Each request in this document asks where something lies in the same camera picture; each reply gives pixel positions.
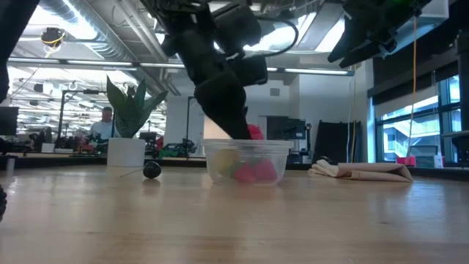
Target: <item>person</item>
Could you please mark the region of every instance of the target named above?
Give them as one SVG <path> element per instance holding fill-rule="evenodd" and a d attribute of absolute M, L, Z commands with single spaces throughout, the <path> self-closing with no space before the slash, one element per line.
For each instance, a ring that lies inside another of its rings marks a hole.
<path fill-rule="evenodd" d="M 91 126 L 90 133 L 93 137 L 100 135 L 102 140 L 110 139 L 112 137 L 112 108 L 108 106 L 103 108 L 101 118 L 101 121 Z M 114 137 L 119 137 L 117 129 L 114 129 Z"/>

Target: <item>plastic bowl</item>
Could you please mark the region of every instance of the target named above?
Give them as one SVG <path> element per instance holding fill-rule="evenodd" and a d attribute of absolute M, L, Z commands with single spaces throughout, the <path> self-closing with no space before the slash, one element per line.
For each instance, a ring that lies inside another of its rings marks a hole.
<path fill-rule="evenodd" d="M 293 142 L 205 139 L 202 146 L 214 183 L 274 185 L 284 176 Z"/>

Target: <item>pink ball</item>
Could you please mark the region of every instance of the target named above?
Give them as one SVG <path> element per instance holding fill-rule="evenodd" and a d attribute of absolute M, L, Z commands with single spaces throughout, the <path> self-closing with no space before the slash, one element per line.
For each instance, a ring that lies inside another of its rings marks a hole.
<path fill-rule="evenodd" d="M 264 140 L 264 135 L 257 125 L 248 125 L 249 133 L 251 134 L 251 139 L 253 140 Z"/>

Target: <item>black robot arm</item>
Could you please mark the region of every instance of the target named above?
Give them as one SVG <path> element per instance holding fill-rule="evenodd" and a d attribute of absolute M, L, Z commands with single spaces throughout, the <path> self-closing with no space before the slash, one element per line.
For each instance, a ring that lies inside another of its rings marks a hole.
<path fill-rule="evenodd" d="M 179 54 L 204 113 L 233 139 L 250 139 L 243 87 L 267 81 L 265 57 L 246 57 L 243 50 L 261 40 L 250 3 L 233 1 L 211 13 L 203 0 L 141 2 L 165 29 L 162 48 L 167 56 Z"/>

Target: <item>wooden table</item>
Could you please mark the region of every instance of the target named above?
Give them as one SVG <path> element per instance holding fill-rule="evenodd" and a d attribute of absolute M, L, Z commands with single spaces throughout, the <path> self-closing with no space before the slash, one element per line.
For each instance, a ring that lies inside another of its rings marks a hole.
<path fill-rule="evenodd" d="M 468 263 L 469 184 L 310 178 L 213 186 L 203 169 L 76 166 L 0 178 L 1 264 Z"/>

